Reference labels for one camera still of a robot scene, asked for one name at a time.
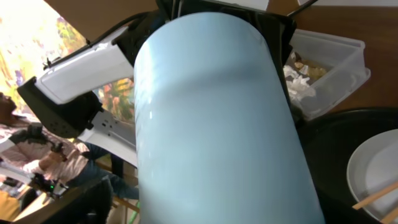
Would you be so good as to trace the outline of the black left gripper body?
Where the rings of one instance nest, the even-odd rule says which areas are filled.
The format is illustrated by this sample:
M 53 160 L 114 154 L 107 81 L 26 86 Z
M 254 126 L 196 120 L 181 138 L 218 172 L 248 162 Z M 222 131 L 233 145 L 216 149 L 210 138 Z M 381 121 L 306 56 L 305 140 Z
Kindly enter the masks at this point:
M 220 12 L 250 23 L 265 39 L 286 100 L 290 102 L 283 66 L 292 51 L 290 40 L 296 30 L 292 18 L 214 0 L 156 0 L 156 4 L 167 21 L 193 13 Z

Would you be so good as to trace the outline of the blue plastic cup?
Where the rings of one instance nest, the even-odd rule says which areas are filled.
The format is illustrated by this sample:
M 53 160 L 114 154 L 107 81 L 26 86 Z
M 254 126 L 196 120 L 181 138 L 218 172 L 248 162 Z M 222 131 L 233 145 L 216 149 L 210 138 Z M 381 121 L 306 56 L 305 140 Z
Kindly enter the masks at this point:
M 323 223 L 269 49 L 248 22 L 179 17 L 134 66 L 142 223 Z

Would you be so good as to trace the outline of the white tissue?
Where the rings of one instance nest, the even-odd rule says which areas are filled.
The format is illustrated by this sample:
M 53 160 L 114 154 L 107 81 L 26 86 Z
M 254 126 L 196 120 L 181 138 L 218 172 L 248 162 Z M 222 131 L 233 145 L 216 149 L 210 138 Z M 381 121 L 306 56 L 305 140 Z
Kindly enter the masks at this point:
M 309 77 L 304 78 L 288 65 L 283 67 L 283 71 L 291 100 L 301 101 L 305 97 L 316 96 L 316 91 L 307 83 Z

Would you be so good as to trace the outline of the gold foil wrapper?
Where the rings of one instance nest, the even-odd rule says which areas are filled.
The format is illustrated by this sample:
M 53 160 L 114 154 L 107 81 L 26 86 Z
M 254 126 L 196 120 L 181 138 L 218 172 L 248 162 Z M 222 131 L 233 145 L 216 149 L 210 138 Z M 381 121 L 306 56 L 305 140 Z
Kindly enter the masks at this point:
M 310 83 L 314 83 L 328 72 L 325 68 L 319 66 L 311 60 L 298 60 L 294 62 L 295 68 L 305 78 L 309 78 Z

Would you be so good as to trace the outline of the grey round plate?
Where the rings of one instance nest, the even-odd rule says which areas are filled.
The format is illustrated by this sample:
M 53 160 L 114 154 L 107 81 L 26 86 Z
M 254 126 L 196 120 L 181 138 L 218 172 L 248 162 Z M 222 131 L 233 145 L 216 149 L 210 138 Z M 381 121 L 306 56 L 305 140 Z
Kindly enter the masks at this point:
M 346 178 L 355 203 L 397 182 L 397 130 L 377 134 L 359 145 L 352 153 Z M 397 208 L 397 188 L 360 208 L 377 221 Z

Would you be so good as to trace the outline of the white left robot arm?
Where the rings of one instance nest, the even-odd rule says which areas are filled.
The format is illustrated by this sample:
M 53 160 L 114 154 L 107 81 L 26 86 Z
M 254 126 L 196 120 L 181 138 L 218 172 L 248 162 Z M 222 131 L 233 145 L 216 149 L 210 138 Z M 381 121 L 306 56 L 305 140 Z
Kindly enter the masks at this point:
M 261 54 L 279 87 L 296 30 L 292 16 L 220 1 L 158 1 L 158 8 L 116 24 L 73 54 L 48 63 L 18 93 L 52 133 L 109 150 L 136 165 L 136 129 L 103 109 L 95 90 L 132 78 L 135 105 L 155 97 L 171 100 L 238 69 L 233 51 L 247 45 L 242 60 Z

